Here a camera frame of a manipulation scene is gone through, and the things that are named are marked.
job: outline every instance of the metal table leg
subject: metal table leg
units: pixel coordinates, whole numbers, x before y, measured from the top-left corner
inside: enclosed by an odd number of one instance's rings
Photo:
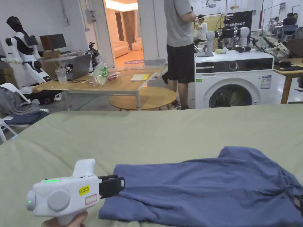
[[[137,110],[141,111],[140,91],[136,91]]]
[[[65,99],[65,104],[67,106],[67,111],[70,111],[70,105],[69,105],[69,102],[68,102],[68,94],[67,94],[67,91],[64,91],[63,92],[63,95],[64,95],[64,99]]]

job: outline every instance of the sofa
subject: sofa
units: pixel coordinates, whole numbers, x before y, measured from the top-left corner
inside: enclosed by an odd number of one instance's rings
[[[142,50],[143,45],[142,45],[142,38],[137,38],[137,41],[132,44],[132,49],[133,51],[140,51]]]
[[[112,48],[115,58],[121,57],[122,55],[129,53],[129,45],[123,41],[113,41]]]

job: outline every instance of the white shirt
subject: white shirt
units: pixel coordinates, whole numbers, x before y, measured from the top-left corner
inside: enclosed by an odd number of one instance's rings
[[[198,31],[198,39],[200,39],[200,40],[206,40],[207,24],[205,22],[203,22],[202,24],[200,24],[200,27],[202,29],[200,29]]]

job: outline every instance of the gray clothing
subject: gray clothing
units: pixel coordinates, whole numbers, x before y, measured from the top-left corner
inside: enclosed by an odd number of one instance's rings
[[[23,103],[18,94],[0,87],[0,111],[9,115],[25,115],[39,112],[39,105]]]
[[[172,47],[192,44],[192,23],[187,23],[181,18],[191,12],[189,0],[164,0],[164,11],[167,21],[167,44]]]

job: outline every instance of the washing machine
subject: washing machine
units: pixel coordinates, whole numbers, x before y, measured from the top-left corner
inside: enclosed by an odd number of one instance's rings
[[[254,49],[196,57],[196,109],[270,104],[273,66],[273,56]]]

